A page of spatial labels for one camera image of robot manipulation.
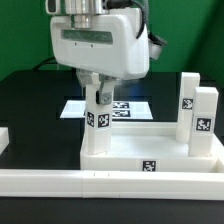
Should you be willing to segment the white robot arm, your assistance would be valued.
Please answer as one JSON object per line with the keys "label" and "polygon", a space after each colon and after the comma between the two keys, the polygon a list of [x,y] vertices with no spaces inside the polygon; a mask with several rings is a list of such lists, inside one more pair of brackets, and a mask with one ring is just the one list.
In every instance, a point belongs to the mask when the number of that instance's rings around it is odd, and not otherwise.
{"label": "white robot arm", "polygon": [[149,70],[145,9],[137,0],[46,0],[58,63],[99,75],[96,102],[112,101],[114,81]]}

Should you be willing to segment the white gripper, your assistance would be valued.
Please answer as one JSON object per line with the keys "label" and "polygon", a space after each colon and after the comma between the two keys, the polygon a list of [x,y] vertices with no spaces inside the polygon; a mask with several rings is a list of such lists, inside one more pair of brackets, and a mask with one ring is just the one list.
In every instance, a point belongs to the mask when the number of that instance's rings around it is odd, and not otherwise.
{"label": "white gripper", "polygon": [[89,30],[72,28],[69,16],[51,19],[56,61],[78,68],[76,75],[82,87],[100,81],[96,91],[98,105],[112,103],[116,78],[138,79],[149,70],[147,28],[136,38],[140,20],[137,8],[110,10],[108,14],[94,16]]}

